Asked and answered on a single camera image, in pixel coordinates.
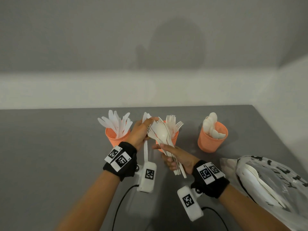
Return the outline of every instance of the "hand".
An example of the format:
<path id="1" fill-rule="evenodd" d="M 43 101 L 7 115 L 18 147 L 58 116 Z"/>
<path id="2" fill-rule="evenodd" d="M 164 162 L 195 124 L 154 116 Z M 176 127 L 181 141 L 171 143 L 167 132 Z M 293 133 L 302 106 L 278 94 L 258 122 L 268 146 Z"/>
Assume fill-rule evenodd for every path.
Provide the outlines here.
<path id="1" fill-rule="evenodd" d="M 177 160 L 182 163 L 185 172 L 188 174 L 193 173 L 193 167 L 200 159 L 189 154 L 187 151 L 182 150 L 181 148 L 175 146 L 171 147 L 166 144 L 156 144 L 152 146 L 153 149 L 163 149 L 168 151 L 176 156 Z M 170 170 L 176 170 L 176 162 L 173 161 L 172 157 L 166 156 L 164 153 L 161 154 L 161 158 L 165 161 L 165 163 L 169 166 Z"/>
<path id="2" fill-rule="evenodd" d="M 149 139 L 147 136 L 148 126 L 151 125 L 154 120 L 158 120 L 158 118 L 151 117 L 146 119 L 144 123 L 142 123 L 142 120 L 137 121 L 126 142 L 132 144 L 137 151 L 139 151 L 144 141 Z"/>

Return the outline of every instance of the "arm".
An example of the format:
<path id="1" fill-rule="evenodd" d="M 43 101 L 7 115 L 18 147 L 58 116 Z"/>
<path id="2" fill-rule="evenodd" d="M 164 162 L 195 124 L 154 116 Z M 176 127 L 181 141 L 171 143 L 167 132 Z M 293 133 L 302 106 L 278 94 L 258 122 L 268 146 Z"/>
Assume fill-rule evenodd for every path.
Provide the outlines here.
<path id="1" fill-rule="evenodd" d="M 148 139 L 146 136 L 147 128 L 154 120 L 155 118 L 147 119 L 144 123 L 137 121 L 134 125 L 126 142 L 132 145 L 131 148 L 135 152 L 142 147 L 144 140 Z M 120 177 L 107 170 L 102 172 L 96 182 L 67 214 L 58 226 L 57 231 L 98 231 L 100 229 L 120 183 Z"/>
<path id="2" fill-rule="evenodd" d="M 183 167 L 188 174 L 193 173 L 194 166 L 200 161 L 195 156 L 178 147 L 171 147 L 165 144 L 161 144 L 160 146 L 157 144 L 153 146 L 153 149 L 160 148 L 174 154 L 178 161 L 183 164 Z M 163 153 L 161 154 L 161 157 L 164 159 L 164 161 L 167 163 L 171 170 L 176 169 L 176 164 L 175 162 L 173 162 L 172 157 L 167 157 Z M 226 186 L 226 188 L 219 195 L 220 196 L 217 196 L 217 198 L 219 199 L 221 204 L 232 214 L 232 216 L 235 218 L 235 220 L 243 230 L 290 231 L 276 217 L 274 217 L 268 211 L 253 202 L 251 199 L 245 197 L 230 184 Z"/>
<path id="3" fill-rule="evenodd" d="M 118 176 L 104 170 L 67 214 L 57 231 L 99 230 L 119 183 Z"/>

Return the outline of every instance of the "person's right hand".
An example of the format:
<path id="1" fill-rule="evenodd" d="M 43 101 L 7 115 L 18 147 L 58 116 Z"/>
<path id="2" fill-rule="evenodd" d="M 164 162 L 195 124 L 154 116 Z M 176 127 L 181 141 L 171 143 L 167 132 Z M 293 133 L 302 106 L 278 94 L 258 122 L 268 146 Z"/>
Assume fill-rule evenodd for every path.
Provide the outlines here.
<path id="1" fill-rule="evenodd" d="M 197 157 L 189 154 L 187 151 L 184 151 L 177 146 L 171 147 L 170 145 L 166 145 L 166 144 L 160 144 L 160 145 L 156 144 L 156 145 L 153 145 L 152 148 L 153 149 L 163 149 L 175 155 L 177 160 L 180 163 L 182 163 L 183 168 L 188 174 L 193 173 L 193 167 L 200 160 Z M 176 170 L 176 163 L 173 161 L 172 157 L 166 156 L 164 153 L 162 153 L 161 158 L 163 158 L 167 166 L 169 166 L 170 170 L 172 171 Z"/>

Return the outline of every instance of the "white plastic mount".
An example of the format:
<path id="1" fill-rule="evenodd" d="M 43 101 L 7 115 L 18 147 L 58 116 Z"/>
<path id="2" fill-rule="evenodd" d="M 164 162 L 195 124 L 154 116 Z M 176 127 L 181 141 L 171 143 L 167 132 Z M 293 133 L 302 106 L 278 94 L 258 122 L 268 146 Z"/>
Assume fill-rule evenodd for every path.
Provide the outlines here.
<path id="1" fill-rule="evenodd" d="M 184 186 L 177 191 L 182 205 L 191 221 L 203 216 L 203 211 L 201 210 L 197 198 L 199 198 L 202 193 L 198 193 L 196 189 L 191 189 L 188 186 Z"/>
<path id="2" fill-rule="evenodd" d="M 155 163 L 146 161 L 144 165 L 137 165 L 139 170 L 135 173 L 139 176 L 137 191 L 152 193 L 154 189 L 157 166 Z"/>

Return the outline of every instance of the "black and white square pattern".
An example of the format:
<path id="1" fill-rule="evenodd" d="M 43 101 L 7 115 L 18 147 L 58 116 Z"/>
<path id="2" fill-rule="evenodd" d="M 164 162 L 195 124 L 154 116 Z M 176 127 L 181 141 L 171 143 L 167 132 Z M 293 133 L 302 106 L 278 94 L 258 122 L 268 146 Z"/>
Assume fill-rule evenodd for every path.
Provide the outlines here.
<path id="1" fill-rule="evenodd" d="M 121 155 L 118 159 L 115 160 L 115 162 L 122 168 L 127 163 L 127 160 L 123 155 Z"/>
<path id="2" fill-rule="evenodd" d="M 182 199 L 183 199 L 183 201 L 184 201 L 184 203 L 185 203 L 187 208 L 195 203 L 193 201 L 192 197 L 190 196 L 190 194 L 186 195 Z"/>
<path id="3" fill-rule="evenodd" d="M 117 150 L 113 149 L 108 156 L 113 159 L 118 153 L 119 152 Z"/>
<path id="4" fill-rule="evenodd" d="M 199 173 L 201 174 L 204 180 L 211 176 L 211 173 L 209 172 L 207 168 L 201 170 Z"/>
<path id="5" fill-rule="evenodd" d="M 218 168 L 216 168 L 216 166 L 214 166 L 214 165 L 210 166 L 209 169 L 210 169 L 214 174 L 220 172 L 220 171 L 218 170 Z"/>
<path id="6" fill-rule="evenodd" d="M 147 169 L 147 171 L 145 172 L 145 178 L 153 180 L 154 179 L 154 170 Z"/>

